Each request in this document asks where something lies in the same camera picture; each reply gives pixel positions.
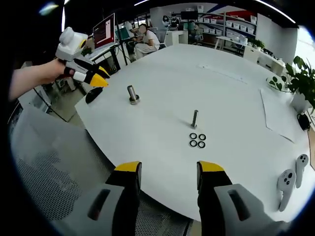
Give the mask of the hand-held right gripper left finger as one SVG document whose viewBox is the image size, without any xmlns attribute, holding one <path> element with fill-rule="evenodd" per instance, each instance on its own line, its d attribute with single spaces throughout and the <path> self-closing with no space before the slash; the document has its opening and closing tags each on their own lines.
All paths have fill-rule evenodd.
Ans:
<svg viewBox="0 0 315 236">
<path fill-rule="evenodd" d="M 79 197 L 73 211 L 53 221 L 62 236 L 133 236 L 140 204 L 140 161 L 118 165 L 105 183 Z"/>
</svg>

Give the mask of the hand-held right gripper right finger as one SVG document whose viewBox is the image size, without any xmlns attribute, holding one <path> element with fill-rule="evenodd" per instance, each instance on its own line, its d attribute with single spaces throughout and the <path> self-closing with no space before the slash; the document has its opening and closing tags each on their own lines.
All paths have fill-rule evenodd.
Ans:
<svg viewBox="0 0 315 236">
<path fill-rule="evenodd" d="M 215 163 L 197 162 L 197 190 L 202 235 L 280 236 L 285 222 L 272 220 L 260 199 L 240 184 L 233 184 Z"/>
</svg>

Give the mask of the person's left hand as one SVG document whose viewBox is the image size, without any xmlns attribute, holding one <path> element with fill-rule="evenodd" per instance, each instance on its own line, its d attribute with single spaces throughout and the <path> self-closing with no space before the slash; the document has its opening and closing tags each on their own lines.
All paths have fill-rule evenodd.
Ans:
<svg viewBox="0 0 315 236">
<path fill-rule="evenodd" d="M 37 83 L 39 85 L 49 84 L 58 78 L 67 78 L 74 75 L 74 70 L 65 66 L 65 62 L 54 59 L 37 67 Z"/>
</svg>

